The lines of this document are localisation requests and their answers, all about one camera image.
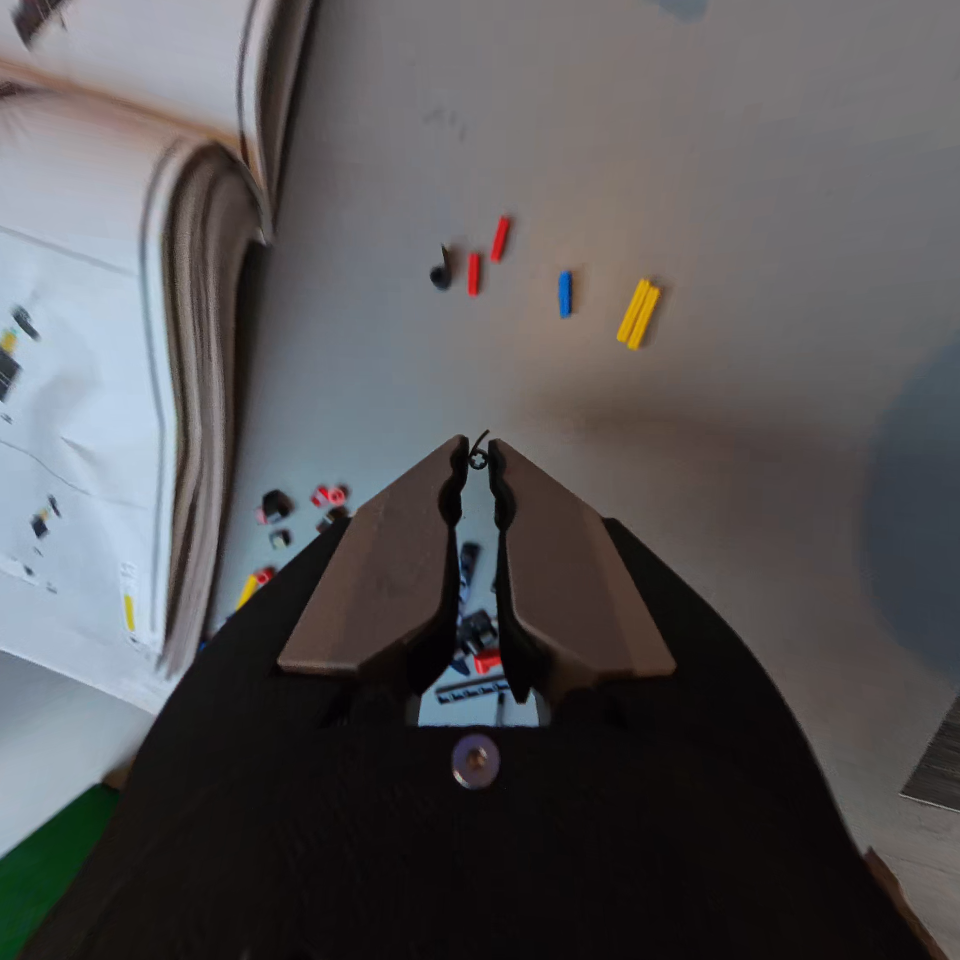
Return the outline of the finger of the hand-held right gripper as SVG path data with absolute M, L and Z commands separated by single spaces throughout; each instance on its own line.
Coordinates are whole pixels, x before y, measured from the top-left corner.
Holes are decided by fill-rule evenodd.
M 899 795 L 932 808 L 959 812 L 959 697 L 944 715 Z

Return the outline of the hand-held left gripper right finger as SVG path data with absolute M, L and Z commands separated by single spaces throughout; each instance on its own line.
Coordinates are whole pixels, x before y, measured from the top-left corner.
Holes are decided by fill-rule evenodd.
M 666 678 L 677 663 L 601 514 L 506 441 L 487 447 L 501 662 L 517 702 Z

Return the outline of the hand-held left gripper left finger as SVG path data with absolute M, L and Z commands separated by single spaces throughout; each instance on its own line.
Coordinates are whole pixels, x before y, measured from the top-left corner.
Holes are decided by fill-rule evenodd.
M 354 513 L 277 659 L 283 672 L 421 695 L 446 671 L 469 452 L 453 436 Z

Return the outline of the pile of small toy bricks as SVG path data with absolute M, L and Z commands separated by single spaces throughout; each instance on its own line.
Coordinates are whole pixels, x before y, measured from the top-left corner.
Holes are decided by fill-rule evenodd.
M 350 491 L 346 486 L 315 488 L 310 496 L 310 502 L 321 512 L 317 526 L 318 533 L 324 533 L 333 522 L 350 515 L 346 508 L 349 495 Z M 263 494 L 255 517 L 259 525 L 270 526 L 269 543 L 273 549 L 290 546 L 292 536 L 288 529 L 280 526 L 280 523 L 289 518 L 293 509 L 293 500 L 284 491 L 275 488 Z M 494 686 L 491 679 L 487 680 L 486 689 L 481 687 L 481 678 L 490 677 L 491 673 L 501 666 L 497 646 L 498 629 L 494 620 L 484 609 L 465 614 L 480 552 L 479 544 L 472 541 L 464 542 L 460 546 L 457 645 L 449 667 L 462 676 L 467 683 L 467 688 L 460 693 L 437 693 L 438 702 L 442 704 L 479 696 L 484 692 L 493 692 L 498 697 L 502 697 L 506 690 L 504 684 Z

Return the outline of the instruction booklet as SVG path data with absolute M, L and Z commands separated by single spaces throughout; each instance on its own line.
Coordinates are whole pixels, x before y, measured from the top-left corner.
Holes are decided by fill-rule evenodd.
M 2 2 L 2 647 L 181 673 L 234 459 L 306 1 Z

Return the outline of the green plastic bin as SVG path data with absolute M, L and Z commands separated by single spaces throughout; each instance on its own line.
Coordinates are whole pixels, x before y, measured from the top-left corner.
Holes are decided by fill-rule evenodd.
M 119 803 L 91 786 L 1 859 L 1 957 L 14 959 L 81 870 Z

